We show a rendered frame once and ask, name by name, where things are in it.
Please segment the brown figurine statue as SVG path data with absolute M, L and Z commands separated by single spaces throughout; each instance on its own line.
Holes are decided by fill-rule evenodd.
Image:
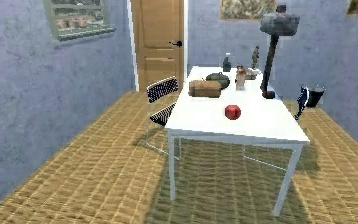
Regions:
M 257 64 L 258 64 L 258 60 L 259 60 L 259 45 L 255 46 L 255 49 L 252 53 L 252 63 L 251 63 L 251 68 L 252 69 L 256 69 Z

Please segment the white table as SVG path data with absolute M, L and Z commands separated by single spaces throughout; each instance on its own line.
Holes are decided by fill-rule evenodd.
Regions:
M 255 80 L 245 82 L 242 91 L 237 91 L 236 86 L 230 84 L 218 98 L 191 97 L 188 95 L 189 84 L 183 84 L 166 124 L 171 199 L 175 198 L 176 138 L 290 149 L 292 155 L 273 209 L 275 216 L 280 214 L 302 148 L 310 140 L 280 98 L 262 97 L 262 78 L 260 71 Z M 237 120 L 229 120 L 225 116 L 228 105 L 237 105 L 241 109 Z

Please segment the brown bread loaf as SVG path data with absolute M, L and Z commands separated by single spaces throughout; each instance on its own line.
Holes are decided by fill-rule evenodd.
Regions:
M 218 81 L 191 81 L 189 83 L 189 95 L 192 97 L 218 98 L 221 95 L 221 84 Z

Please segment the black desk lamp grey shade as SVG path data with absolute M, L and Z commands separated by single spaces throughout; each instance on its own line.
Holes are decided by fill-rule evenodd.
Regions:
M 260 21 L 260 30 L 270 36 L 263 79 L 260 85 L 262 97 L 265 99 L 275 98 L 275 92 L 268 89 L 268 84 L 279 38 L 281 36 L 294 36 L 298 30 L 299 22 L 300 17 L 298 15 L 287 12 L 286 4 L 279 4 L 274 12 L 264 14 Z

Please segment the wooden room door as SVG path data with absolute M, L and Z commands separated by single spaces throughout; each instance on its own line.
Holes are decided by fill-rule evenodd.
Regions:
M 184 76 L 184 0 L 130 0 L 141 92 L 164 78 Z M 169 42 L 182 41 L 182 47 Z

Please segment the green framed window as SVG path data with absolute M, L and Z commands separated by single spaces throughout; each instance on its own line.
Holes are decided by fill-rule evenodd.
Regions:
M 43 0 L 51 35 L 58 42 L 112 33 L 107 0 Z

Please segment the dark green round pot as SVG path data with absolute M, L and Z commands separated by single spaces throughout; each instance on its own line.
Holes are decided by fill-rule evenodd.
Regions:
M 230 79 L 227 75 L 224 75 L 222 72 L 211 73 L 206 77 L 207 81 L 218 81 L 221 85 L 221 89 L 226 89 L 230 84 Z

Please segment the black mesh trash can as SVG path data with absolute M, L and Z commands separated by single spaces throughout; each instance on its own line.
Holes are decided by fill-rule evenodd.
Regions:
M 319 100 L 323 96 L 325 92 L 325 88 L 321 86 L 311 86 L 308 88 L 308 101 L 306 106 L 307 107 L 316 107 Z

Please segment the red apple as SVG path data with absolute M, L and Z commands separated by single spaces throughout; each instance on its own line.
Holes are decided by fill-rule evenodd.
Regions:
M 237 105 L 228 105 L 225 107 L 225 116 L 229 120 L 237 120 L 241 116 L 241 109 Z

